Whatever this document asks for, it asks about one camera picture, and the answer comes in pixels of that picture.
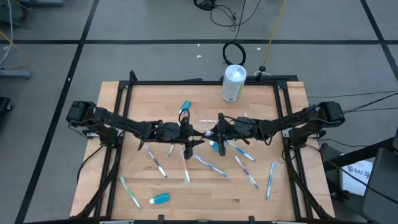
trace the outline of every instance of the wooden table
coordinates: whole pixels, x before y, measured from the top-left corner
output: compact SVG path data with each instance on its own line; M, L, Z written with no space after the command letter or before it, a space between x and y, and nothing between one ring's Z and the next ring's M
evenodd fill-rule
M308 101L303 83L288 82L288 86L293 112L307 107ZM104 82L98 106L113 111L117 87L118 82ZM201 119L217 119L219 112L232 117L243 116L244 113L250 118L258 119L278 117L272 86L245 86L240 100L235 103L225 102L220 93L221 86L209 85L133 86L128 118L136 121L162 119L178 122L178 111L185 100L192 102L190 122L194 127ZM122 97L120 111L123 111L125 97L126 93ZM280 97L285 110L282 91ZM226 172L228 178L222 177L195 158L191 158L187 160L191 183L185 185L179 146L175 146L172 156L166 158L170 145L148 144L168 172L169 178L166 179L145 150L137 151L139 140L131 133L127 133L124 138L119 175L125 176L128 186L138 197L142 210L136 207L118 181L112 219L156 220L158 215L163 214L166 220L248 220L250 215L254 215L258 221L295 220L286 165L281 158L280 133L274 136L270 146L266 146L263 142L258 144L253 139L249 146L242 141L235 143L254 156L257 162L249 161L230 147L227 147L226 156L220 157L205 142L195 147L194 153ZM308 144L317 147L316 140L308 140ZM85 157L98 146L99 139L89 140ZM104 152L105 150L92 158L81 171L71 215L80 212L98 189ZM301 152L309 190L325 211L334 216L320 154L309 148L301 149ZM259 184L259 190L256 190L245 176L234 159L235 155L245 163ZM277 167L271 199L265 200L272 161L277 161ZM302 194L299 188L297 189L301 214L305 217ZM150 205L150 198L164 192L170 193L169 202ZM102 214L105 211L107 198L106 192Z

